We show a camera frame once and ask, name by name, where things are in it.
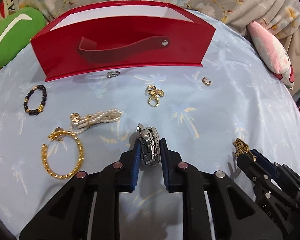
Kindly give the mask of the gold chain bangle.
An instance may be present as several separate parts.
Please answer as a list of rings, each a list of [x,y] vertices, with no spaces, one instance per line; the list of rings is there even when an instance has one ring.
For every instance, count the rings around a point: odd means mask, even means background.
[[[84,161],[83,145],[78,135],[57,127],[47,138],[48,143],[41,148],[44,170],[56,179],[71,178],[81,169]]]

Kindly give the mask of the red open gift box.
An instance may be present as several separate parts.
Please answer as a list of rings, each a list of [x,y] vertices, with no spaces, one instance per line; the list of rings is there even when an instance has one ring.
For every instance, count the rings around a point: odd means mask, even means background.
[[[48,81],[146,66],[199,67],[215,28],[171,3],[116,0],[71,9],[32,40]]]

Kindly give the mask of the silver wrist watch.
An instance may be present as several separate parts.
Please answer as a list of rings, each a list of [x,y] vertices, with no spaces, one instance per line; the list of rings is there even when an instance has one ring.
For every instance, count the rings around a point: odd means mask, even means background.
[[[141,162],[143,166],[152,166],[161,162],[160,138],[157,129],[138,124],[136,128],[141,142]]]

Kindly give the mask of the gold hoop earring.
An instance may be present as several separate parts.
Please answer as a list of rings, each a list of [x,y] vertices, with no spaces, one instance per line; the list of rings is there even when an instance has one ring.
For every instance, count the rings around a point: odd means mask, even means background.
[[[203,77],[203,78],[202,78],[202,83],[203,83],[204,85],[206,85],[206,86],[210,86],[211,83],[212,83],[212,81],[211,81],[209,78],[207,78],[207,77]]]

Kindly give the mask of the gold earring cluster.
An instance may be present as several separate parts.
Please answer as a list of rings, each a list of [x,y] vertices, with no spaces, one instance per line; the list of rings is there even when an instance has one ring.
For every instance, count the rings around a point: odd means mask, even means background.
[[[149,85],[146,88],[146,93],[149,95],[147,103],[151,107],[158,107],[160,104],[160,98],[162,98],[164,96],[164,91],[161,89],[158,89],[154,85]]]

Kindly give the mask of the colourful monkey print cushion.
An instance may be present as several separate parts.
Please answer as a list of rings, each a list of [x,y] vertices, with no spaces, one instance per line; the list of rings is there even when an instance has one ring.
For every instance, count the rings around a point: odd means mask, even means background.
[[[18,0],[2,0],[0,3],[0,22],[19,10]]]

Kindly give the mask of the gold wrist watch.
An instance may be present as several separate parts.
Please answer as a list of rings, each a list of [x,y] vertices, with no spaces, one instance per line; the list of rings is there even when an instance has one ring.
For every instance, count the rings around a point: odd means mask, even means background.
[[[246,154],[250,159],[256,161],[257,156],[252,154],[250,147],[241,138],[237,138],[233,143],[235,147],[235,156],[239,157],[242,154]]]

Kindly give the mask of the pink white plush pillow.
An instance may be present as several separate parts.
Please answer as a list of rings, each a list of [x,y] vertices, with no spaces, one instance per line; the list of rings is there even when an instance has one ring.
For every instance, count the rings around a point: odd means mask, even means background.
[[[290,90],[294,86],[294,70],[281,42],[262,25],[253,21],[248,31],[254,46],[268,69]]]

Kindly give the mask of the green plush pillow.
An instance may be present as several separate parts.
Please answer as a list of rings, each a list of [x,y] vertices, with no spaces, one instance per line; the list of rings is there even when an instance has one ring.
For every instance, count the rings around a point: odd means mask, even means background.
[[[7,65],[46,25],[43,14],[25,7],[0,23],[0,68]]]

